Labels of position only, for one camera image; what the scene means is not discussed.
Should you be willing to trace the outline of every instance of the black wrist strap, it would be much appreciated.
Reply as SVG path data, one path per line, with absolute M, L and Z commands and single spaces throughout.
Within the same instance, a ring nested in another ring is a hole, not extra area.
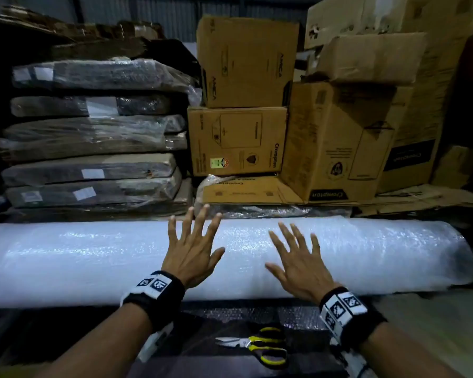
M 169 324 L 177 314 L 186 289 L 174 275 L 156 271 L 125 295 L 121 305 L 133 303 L 149 316 L 153 331 Z
M 327 293 L 319 309 L 322 321 L 344 350 L 358 351 L 360 344 L 366 341 L 375 328 L 387 322 L 380 312 L 364 305 L 344 287 Z

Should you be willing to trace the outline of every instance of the yellow and black scissors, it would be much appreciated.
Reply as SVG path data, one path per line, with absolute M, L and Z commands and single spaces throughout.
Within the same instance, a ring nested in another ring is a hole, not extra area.
M 217 337 L 216 343 L 225 347 L 247 348 L 268 368 L 282 369 L 287 366 L 284 331 L 278 328 L 262 328 L 257 335 L 248 338 Z

